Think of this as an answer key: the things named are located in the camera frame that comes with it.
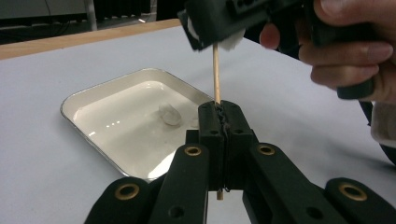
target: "hand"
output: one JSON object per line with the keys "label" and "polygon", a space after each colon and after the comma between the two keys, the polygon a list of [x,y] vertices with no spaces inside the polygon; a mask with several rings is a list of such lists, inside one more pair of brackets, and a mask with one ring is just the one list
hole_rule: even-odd
{"label": "hand", "polygon": [[[377,41],[333,43],[316,48],[309,40],[307,27],[297,22],[300,44],[300,60],[313,65],[314,82],[336,87],[351,86],[371,77],[375,92],[366,101],[396,104],[396,1],[393,0],[315,0],[318,17],[333,26],[347,26],[370,22]],[[261,44],[276,49],[280,34],[269,23],[261,33]]]}

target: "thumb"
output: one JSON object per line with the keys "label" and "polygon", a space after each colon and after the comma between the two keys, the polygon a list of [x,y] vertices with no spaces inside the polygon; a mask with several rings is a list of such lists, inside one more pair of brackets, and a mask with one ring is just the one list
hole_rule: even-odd
{"label": "thumb", "polygon": [[394,22],[396,1],[389,0],[314,0],[318,17],[330,25],[361,22]]}

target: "wooden stick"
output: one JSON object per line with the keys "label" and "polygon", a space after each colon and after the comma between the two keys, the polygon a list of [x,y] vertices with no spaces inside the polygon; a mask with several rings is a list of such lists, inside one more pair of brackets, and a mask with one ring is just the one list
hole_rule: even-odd
{"label": "wooden stick", "polygon": [[213,80],[215,84],[215,102],[220,104],[219,51],[217,43],[213,44]]}

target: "white table surface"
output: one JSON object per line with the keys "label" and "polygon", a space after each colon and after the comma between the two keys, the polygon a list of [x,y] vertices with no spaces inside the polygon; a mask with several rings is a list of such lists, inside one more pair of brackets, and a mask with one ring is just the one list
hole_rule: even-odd
{"label": "white table surface", "polygon": [[[356,179],[396,206],[396,169],[357,102],[310,81],[309,66],[243,40],[221,50],[222,99],[240,105],[262,142],[282,148],[324,187]],[[161,68],[213,95],[211,50],[193,52],[181,27],[0,61],[0,223],[82,223],[121,174],[62,117],[72,93],[142,68]],[[207,223],[249,223],[241,192]]]}

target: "metal tray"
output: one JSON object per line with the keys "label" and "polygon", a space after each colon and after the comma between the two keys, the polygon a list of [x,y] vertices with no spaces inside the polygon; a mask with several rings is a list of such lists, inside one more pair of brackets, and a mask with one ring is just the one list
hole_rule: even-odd
{"label": "metal tray", "polygon": [[[72,94],[61,113],[124,175],[150,181],[167,172],[186,130],[197,128],[198,105],[208,101],[177,77],[144,69]],[[163,122],[162,103],[180,113],[177,126]]]}

